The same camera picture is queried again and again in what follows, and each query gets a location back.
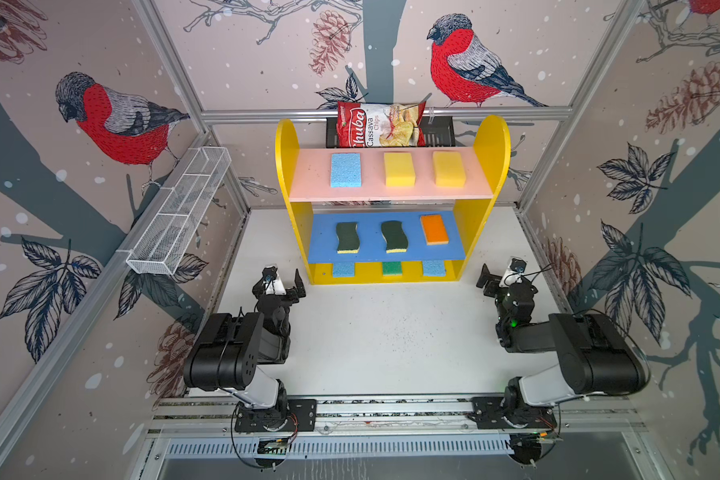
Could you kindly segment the dark green wavy sponge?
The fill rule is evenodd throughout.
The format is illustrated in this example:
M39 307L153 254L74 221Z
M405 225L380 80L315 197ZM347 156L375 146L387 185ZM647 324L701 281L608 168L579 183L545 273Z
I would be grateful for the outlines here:
M401 221L388 220L383 222L381 224L381 233L385 240L387 254L405 253L408 250L409 241Z
M357 232L356 222L339 222L336 224L337 253L354 254L360 249L360 238Z

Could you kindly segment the blue sponge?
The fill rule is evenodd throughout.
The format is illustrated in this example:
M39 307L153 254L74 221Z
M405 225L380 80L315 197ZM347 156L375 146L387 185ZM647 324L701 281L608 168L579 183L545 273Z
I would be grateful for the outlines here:
M331 273L333 278L353 278L355 276L355 264L352 262L334 263Z
M359 188L362 186L362 162L357 153L331 155L330 187Z
M425 277L441 278L447 276L445 262L442 260L425 260L422 262L422 274Z

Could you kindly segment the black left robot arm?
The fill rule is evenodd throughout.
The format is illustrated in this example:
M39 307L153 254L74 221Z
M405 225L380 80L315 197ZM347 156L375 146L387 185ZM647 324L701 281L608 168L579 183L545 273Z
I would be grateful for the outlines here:
M299 273L284 286L278 268L268 266L253 285L250 312L214 313L188 354L183 380L188 388L220 391L238 400L238 418L276 431L294 418L284 383L260 366L286 362L290 352L291 307L307 296Z

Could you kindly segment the orange sponge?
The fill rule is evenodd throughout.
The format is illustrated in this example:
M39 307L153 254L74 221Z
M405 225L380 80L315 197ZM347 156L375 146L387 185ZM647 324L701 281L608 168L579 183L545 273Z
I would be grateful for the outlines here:
M440 214L422 215L420 217L425 242L428 246L446 245L449 243L449 235Z

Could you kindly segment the yellow sponge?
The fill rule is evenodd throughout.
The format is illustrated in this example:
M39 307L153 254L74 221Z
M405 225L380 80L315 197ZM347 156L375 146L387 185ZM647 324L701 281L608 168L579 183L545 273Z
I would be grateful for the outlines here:
M433 153L435 184L438 188L463 188L466 171L462 156L456 151L435 151Z
M384 154L385 185L389 188L408 188L416 183L413 157L407 152Z

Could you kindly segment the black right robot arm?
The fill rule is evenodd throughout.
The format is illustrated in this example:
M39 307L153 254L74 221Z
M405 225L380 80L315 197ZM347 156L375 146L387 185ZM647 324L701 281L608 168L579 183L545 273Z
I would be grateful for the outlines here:
M513 257L503 274L481 267L476 287L494 300L498 342L512 354L554 353L557 363L532 375L515 377L498 406L516 428L546 420L551 409L589 395L625 396L649 382L649 368L628 346L626 336L602 313L552 313L534 322L538 289L526 274L527 263Z

